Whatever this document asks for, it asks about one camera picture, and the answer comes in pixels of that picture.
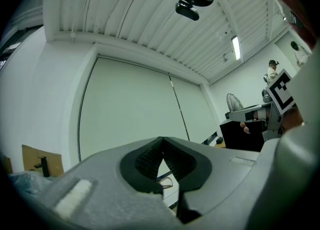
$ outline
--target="roller blind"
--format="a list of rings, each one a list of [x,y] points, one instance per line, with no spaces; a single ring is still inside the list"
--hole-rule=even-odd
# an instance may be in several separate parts
[[[98,58],[82,104],[81,159],[156,136],[187,139],[169,76]]]
[[[215,131],[217,124],[199,86],[171,78],[183,113],[190,141],[202,143]]]

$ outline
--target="camera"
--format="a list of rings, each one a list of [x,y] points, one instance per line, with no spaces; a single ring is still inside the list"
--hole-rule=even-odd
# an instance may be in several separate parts
[[[198,11],[190,3],[179,0],[179,2],[175,5],[175,11],[191,20],[199,20]]]

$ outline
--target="webcam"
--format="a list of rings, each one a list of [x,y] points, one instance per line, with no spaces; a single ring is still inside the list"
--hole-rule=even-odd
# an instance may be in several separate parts
[[[190,3],[179,0],[179,2],[175,5],[175,11],[191,20],[199,20],[198,11]]]

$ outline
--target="cardboard box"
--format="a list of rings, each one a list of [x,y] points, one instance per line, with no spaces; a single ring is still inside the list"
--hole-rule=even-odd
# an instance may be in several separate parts
[[[34,165],[39,164],[41,162],[39,159],[40,156],[46,157],[50,176],[58,177],[64,173],[61,155],[49,153],[26,145],[22,145],[22,158],[24,170],[35,170],[43,173],[42,168],[36,169],[34,167]]]

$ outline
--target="ceiling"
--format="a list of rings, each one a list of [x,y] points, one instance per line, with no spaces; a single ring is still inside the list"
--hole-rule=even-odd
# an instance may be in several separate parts
[[[216,0],[209,7],[196,7],[198,21],[177,14],[177,1],[59,0],[58,21],[53,27],[57,30],[53,32],[72,30],[128,40],[183,64],[213,83],[286,27],[275,0]],[[232,53],[234,35],[241,46],[239,61]]]

